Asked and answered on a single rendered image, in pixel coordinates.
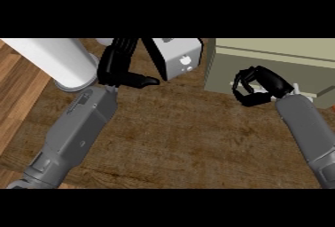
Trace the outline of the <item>white toaster with black side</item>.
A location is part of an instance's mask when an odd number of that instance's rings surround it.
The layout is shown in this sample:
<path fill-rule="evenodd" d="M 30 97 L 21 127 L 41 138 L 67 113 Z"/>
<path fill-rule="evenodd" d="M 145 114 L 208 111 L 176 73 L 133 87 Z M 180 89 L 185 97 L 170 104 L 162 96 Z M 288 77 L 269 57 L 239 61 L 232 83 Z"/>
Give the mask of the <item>white toaster with black side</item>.
<path fill-rule="evenodd" d="M 201 64 L 199 38 L 143 38 L 142 41 L 165 81 L 192 71 Z"/>

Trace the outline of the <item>olive green drawer cabinet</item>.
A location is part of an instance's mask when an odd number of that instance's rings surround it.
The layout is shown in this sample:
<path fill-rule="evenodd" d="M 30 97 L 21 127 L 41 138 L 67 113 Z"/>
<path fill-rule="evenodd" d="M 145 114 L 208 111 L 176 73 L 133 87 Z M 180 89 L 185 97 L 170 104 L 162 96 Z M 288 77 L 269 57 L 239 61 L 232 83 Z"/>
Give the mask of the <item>olive green drawer cabinet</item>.
<path fill-rule="evenodd" d="M 335 106 L 335 38 L 210 38 L 204 89 L 232 93 L 239 70 L 267 67 L 317 108 Z"/>

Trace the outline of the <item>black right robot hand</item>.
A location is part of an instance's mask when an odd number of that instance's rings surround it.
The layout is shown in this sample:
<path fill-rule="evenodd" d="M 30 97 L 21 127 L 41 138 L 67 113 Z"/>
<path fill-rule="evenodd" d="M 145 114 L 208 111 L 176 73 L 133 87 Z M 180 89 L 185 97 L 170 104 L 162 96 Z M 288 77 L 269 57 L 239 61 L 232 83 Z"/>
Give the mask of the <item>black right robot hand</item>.
<path fill-rule="evenodd" d="M 264 92 L 257 92 L 248 85 L 252 81 L 258 82 Z M 238 72 L 232 91 L 242 106 L 251 107 L 269 103 L 272 97 L 282 98 L 294 91 L 294 86 L 269 68 L 257 66 Z"/>

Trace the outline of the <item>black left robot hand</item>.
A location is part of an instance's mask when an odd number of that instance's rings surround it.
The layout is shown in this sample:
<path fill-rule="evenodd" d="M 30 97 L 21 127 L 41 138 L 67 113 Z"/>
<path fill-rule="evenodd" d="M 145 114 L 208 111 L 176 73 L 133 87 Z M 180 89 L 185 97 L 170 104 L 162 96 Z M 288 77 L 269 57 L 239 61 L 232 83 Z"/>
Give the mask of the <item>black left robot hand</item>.
<path fill-rule="evenodd" d="M 158 85 L 155 77 L 130 71 L 131 57 L 137 45 L 137 38 L 115 38 L 105 48 L 99 61 L 98 78 L 102 85 L 120 87 L 126 85 L 142 89 Z"/>

